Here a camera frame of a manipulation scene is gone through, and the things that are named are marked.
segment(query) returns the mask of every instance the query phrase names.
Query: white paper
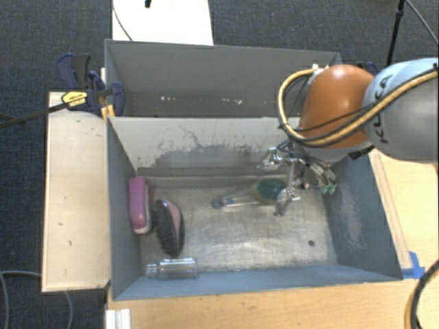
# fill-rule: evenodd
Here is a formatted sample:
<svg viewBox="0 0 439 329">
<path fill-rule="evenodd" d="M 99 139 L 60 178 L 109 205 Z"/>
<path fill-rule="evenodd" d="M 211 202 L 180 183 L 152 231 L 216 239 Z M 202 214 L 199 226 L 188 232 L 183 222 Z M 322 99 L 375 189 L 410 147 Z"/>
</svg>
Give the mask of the white paper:
<svg viewBox="0 0 439 329">
<path fill-rule="evenodd" d="M 212 45 L 207 0 L 113 0 L 112 38 L 134 41 Z"/>
</svg>

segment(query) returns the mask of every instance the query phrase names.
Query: clear plastic container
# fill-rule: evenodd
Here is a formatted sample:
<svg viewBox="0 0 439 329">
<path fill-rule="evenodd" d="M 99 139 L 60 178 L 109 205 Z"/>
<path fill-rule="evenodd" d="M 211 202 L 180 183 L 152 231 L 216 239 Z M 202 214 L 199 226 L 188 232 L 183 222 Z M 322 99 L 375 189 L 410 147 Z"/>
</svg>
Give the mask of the clear plastic container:
<svg viewBox="0 0 439 329">
<path fill-rule="evenodd" d="M 196 278 L 197 262 L 192 257 L 159 258 L 146 267 L 146 275 L 156 279 Z"/>
</svg>

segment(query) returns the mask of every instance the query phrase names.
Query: blue clamp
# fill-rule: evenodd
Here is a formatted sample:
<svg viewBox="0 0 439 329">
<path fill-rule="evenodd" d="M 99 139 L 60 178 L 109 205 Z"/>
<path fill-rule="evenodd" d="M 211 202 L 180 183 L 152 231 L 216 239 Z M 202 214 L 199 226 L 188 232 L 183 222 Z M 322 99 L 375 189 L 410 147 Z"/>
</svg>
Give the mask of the blue clamp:
<svg viewBox="0 0 439 329">
<path fill-rule="evenodd" d="M 120 82 L 110 85 L 110 89 L 106 89 L 106 85 L 96 71 L 88 72 L 88 62 L 90 55 L 81 54 L 73 55 L 67 53 L 61 56 L 56 62 L 56 70 L 59 77 L 66 83 L 69 90 L 82 90 L 86 92 L 86 103 L 69 108 L 69 110 L 81 110 L 100 116 L 101 109 L 104 107 L 98 101 L 99 97 L 112 98 L 110 102 L 116 116 L 121 116 L 125 108 L 125 93 Z"/>
</svg>

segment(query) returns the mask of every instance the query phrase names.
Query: green object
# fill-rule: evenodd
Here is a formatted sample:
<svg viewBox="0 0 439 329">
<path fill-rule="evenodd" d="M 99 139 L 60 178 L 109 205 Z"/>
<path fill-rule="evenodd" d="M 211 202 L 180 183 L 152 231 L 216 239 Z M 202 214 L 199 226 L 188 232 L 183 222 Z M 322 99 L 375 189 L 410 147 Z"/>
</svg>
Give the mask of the green object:
<svg viewBox="0 0 439 329">
<path fill-rule="evenodd" d="M 327 185 L 323 185 L 320 187 L 320 191 L 322 192 L 323 195 L 328 192 L 328 188 L 329 188 L 329 186 L 327 186 Z"/>
<path fill-rule="evenodd" d="M 328 188 L 328 193 L 330 193 L 331 195 L 334 194 L 336 188 L 337 188 L 337 184 L 330 185 Z"/>
<path fill-rule="evenodd" d="M 261 204 L 273 204 L 277 195 L 285 189 L 285 183 L 280 179 L 266 179 L 256 183 L 252 189 L 252 196 Z"/>
</svg>

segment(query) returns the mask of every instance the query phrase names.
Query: gray carpet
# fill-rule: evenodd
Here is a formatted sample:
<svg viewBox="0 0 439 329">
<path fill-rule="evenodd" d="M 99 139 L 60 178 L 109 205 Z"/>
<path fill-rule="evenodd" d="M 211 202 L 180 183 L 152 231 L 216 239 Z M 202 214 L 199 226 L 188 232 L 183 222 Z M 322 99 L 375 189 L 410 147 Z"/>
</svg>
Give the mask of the gray carpet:
<svg viewBox="0 0 439 329">
<path fill-rule="evenodd" d="M 345 62 L 385 65 L 398 0 L 209 0 L 215 44 L 339 51 Z M 438 34 L 438 0 L 412 0 Z M 63 83 L 54 62 L 64 53 L 104 65 L 111 0 L 0 0 L 0 112 L 44 108 Z M 395 60 L 438 55 L 406 6 Z M 45 177 L 45 120 L 0 131 L 0 269 L 40 271 Z M 11 329 L 63 328 L 65 299 L 38 294 L 38 283 L 9 278 Z M 73 293 L 74 328 L 102 328 L 102 291 Z M 0 328 L 3 327 L 0 295 Z"/>
</svg>

